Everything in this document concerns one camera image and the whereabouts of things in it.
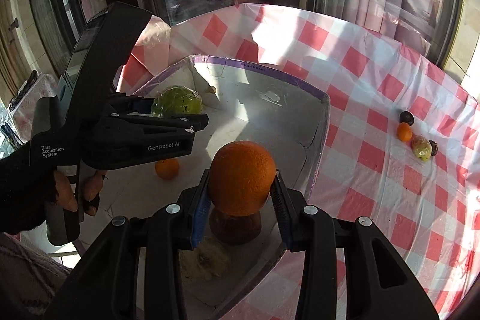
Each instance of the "plastic tablecloth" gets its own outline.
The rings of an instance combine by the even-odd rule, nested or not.
[[[241,4],[172,29],[153,17],[123,69],[136,91],[187,55],[269,64],[328,93],[331,125],[310,203],[332,217],[370,216],[405,259],[441,318],[480,270],[480,107],[414,50],[333,17],[274,5]],[[396,137],[399,113],[438,143],[427,162]],[[295,316],[303,254],[287,253],[224,319]],[[345,317],[343,253],[338,315]]]
[[[57,81],[52,75],[38,75],[37,81],[28,90],[25,97],[21,99],[15,109],[9,112],[21,141],[26,142],[30,140],[37,101],[42,97],[54,97],[57,95],[56,88]]]

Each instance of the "clear plastic wrap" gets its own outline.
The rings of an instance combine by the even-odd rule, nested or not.
[[[196,91],[185,86],[170,86],[155,97],[151,112],[162,118],[200,114],[202,105],[202,98]]]
[[[424,162],[431,157],[431,144],[423,136],[414,136],[412,139],[413,154]]]

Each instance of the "black round object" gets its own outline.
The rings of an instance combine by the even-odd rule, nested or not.
[[[400,113],[400,122],[406,122],[410,126],[413,125],[413,114],[411,112],[407,112],[406,110]]]
[[[428,140],[431,145],[431,155],[435,156],[438,152],[438,144],[433,140]]]

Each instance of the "metal bolt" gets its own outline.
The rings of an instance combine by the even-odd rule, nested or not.
[[[181,207],[177,204],[170,204],[166,207],[166,212],[170,214],[175,214],[180,211]]]
[[[123,224],[127,221],[127,219],[123,216],[116,216],[112,219],[112,224],[114,226],[123,226]]]
[[[362,226],[371,226],[371,219],[369,219],[368,217],[365,217],[365,216],[359,217],[358,222]]]
[[[314,205],[307,205],[303,208],[303,211],[307,214],[317,214],[318,213],[318,209],[316,206]]]

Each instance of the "orange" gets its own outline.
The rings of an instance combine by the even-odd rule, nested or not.
[[[402,141],[405,141],[405,142],[410,141],[413,136],[412,130],[410,129],[410,125],[407,124],[406,122],[401,122],[400,124],[398,124],[397,136]]]
[[[166,181],[175,178],[179,173],[179,168],[179,162],[175,158],[159,160],[155,163],[155,172],[160,178]]]
[[[234,141],[215,154],[208,194],[221,212],[249,216],[265,203],[274,178],[275,162],[264,147],[251,141]]]

